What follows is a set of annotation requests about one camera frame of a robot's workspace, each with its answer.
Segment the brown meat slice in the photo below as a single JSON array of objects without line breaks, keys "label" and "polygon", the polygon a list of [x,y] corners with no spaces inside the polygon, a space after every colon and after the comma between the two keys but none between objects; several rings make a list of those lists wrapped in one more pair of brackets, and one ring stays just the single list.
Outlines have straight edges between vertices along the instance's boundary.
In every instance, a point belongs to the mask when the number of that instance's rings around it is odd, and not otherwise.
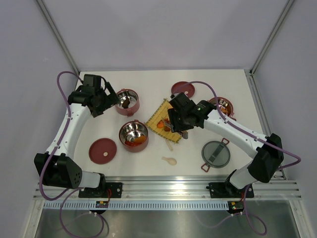
[{"label": "brown meat slice", "polygon": [[171,131],[169,119],[164,119],[163,122],[164,122],[164,131],[167,131],[167,132]]}]

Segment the dark chocolate pastry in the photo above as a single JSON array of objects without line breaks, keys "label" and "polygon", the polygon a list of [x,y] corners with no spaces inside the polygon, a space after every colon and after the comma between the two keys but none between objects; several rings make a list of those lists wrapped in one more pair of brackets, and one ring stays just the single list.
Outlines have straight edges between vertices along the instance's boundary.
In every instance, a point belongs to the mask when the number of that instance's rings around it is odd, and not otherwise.
[{"label": "dark chocolate pastry", "polygon": [[129,108],[129,105],[130,105],[130,99],[129,98],[126,98],[124,101],[123,101],[123,103],[121,104],[122,105],[122,107],[124,108],[124,109],[127,109],[127,108]]}]

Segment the fried chicken piece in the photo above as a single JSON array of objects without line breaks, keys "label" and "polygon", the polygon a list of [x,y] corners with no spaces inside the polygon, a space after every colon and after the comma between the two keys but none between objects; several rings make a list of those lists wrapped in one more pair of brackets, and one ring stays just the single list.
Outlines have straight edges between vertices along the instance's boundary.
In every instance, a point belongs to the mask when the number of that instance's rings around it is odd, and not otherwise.
[{"label": "fried chicken piece", "polygon": [[135,138],[133,142],[136,144],[142,144],[146,141],[146,139],[147,139],[146,136],[141,135],[140,137]]}]

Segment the red sausage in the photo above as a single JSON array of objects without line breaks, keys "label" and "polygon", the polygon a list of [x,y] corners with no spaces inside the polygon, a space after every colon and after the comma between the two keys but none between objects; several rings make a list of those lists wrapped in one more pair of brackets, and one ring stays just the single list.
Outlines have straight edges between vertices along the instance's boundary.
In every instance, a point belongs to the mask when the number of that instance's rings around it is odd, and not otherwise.
[{"label": "red sausage", "polygon": [[124,144],[127,146],[136,146],[137,145],[136,143],[131,142],[131,141],[125,141]]}]

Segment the metal tongs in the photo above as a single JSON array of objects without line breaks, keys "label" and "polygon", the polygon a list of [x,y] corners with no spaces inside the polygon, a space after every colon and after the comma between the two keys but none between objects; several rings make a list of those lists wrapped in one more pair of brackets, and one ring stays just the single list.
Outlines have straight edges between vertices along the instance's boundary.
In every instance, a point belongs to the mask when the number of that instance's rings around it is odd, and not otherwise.
[{"label": "metal tongs", "polygon": [[188,131],[173,131],[172,130],[172,127],[171,127],[171,124],[170,124],[170,128],[171,128],[171,133],[177,133],[179,134],[183,139],[188,139]]}]

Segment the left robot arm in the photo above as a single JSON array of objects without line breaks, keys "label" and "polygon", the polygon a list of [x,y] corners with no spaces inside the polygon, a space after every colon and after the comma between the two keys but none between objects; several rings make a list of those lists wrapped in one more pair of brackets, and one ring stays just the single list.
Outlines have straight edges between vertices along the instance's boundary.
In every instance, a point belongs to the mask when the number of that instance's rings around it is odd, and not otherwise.
[{"label": "left robot arm", "polygon": [[95,197],[102,197],[108,192],[105,176],[83,171],[74,162],[74,152],[89,117],[102,115],[118,104],[119,98],[111,84],[100,75],[85,74],[79,81],[81,85],[69,96],[61,91],[66,104],[65,117],[51,145],[34,158],[40,176],[39,190],[48,201],[59,199],[62,195],[49,197],[44,192],[44,186],[64,188],[63,193],[70,189],[84,190]]}]

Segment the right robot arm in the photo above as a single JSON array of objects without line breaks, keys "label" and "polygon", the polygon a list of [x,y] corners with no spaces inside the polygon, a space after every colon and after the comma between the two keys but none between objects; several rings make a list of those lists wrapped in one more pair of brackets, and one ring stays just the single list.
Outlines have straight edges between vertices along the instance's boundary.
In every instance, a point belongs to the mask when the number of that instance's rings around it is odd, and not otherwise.
[{"label": "right robot arm", "polygon": [[208,185],[212,198],[238,198],[246,195],[254,182],[268,183],[284,160],[281,138],[256,133],[223,114],[219,106],[201,100],[195,104],[184,93],[171,96],[168,117],[173,133],[200,127],[212,131],[242,149],[252,160],[234,170],[224,182]]}]

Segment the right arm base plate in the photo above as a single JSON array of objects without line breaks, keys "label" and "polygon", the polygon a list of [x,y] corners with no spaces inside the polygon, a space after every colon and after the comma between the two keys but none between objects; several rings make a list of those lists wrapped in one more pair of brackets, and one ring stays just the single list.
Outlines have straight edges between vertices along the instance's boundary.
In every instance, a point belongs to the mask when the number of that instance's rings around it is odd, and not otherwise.
[{"label": "right arm base plate", "polygon": [[254,192],[252,186],[250,188],[244,187],[243,189],[237,189],[231,184],[225,182],[210,182],[206,189],[210,193],[211,198],[254,198]]}]

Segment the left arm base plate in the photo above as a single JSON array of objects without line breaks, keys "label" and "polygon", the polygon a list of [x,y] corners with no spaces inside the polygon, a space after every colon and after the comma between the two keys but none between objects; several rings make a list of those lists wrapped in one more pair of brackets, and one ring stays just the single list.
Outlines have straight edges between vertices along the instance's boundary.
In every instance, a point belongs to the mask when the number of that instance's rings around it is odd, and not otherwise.
[{"label": "left arm base plate", "polygon": [[106,182],[97,188],[84,188],[79,191],[79,198],[121,198],[123,183]]}]

